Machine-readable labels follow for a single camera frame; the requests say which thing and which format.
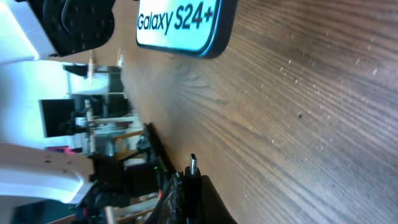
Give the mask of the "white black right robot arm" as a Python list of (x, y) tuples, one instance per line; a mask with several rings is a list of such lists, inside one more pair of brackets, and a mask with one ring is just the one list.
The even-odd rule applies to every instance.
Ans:
[(2, 144), (1, 194), (74, 204), (77, 223), (131, 223), (139, 216), (146, 223), (234, 222), (196, 157), (175, 172), (153, 162)]

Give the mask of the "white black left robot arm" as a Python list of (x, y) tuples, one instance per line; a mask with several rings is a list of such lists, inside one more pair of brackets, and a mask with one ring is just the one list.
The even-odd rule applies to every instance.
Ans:
[(112, 65), (115, 0), (1, 1), (1, 63)]

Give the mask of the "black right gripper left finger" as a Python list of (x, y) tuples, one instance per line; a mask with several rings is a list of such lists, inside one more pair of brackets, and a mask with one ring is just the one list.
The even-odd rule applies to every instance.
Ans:
[(184, 175), (177, 172), (172, 175), (166, 191), (157, 203), (152, 213), (154, 224), (184, 224), (187, 222), (185, 215), (185, 188)]

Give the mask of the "Samsung Galaxy smartphone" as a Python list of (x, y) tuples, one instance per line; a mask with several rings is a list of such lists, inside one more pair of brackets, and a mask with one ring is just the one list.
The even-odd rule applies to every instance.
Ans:
[(215, 58), (231, 37), (237, 0), (140, 0), (139, 47), (196, 58)]

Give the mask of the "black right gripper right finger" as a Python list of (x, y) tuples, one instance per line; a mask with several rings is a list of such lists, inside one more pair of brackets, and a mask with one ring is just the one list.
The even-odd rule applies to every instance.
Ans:
[(207, 175), (201, 176), (200, 223), (237, 224)]

